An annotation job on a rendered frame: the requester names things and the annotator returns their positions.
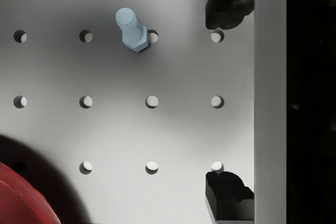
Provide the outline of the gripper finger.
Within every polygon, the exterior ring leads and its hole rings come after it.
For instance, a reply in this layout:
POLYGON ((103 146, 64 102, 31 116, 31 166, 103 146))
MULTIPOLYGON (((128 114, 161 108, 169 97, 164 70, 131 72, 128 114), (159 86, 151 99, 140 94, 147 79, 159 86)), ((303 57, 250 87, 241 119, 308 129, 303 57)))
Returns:
POLYGON ((254 193, 231 172, 208 172, 205 197, 214 220, 254 220, 254 193))
POLYGON ((254 0, 207 0, 207 29, 229 30, 237 27, 254 10, 254 0))

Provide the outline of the pale blue bolt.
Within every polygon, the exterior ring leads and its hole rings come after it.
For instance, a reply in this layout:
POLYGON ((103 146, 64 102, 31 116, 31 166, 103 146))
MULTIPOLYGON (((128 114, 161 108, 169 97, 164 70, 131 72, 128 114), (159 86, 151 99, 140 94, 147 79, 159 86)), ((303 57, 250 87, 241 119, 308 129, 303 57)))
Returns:
POLYGON ((116 22, 122 31, 122 42, 128 48, 140 52, 149 46, 148 30, 138 22, 132 9, 119 9, 116 13, 116 22))

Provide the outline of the red plate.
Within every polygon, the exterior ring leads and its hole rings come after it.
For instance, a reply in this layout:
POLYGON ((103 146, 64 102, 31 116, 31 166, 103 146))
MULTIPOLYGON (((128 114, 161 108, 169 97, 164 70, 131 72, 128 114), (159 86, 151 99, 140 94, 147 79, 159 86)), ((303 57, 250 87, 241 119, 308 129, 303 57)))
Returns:
POLYGON ((0 224, 61 224, 46 198, 1 162, 0 224))

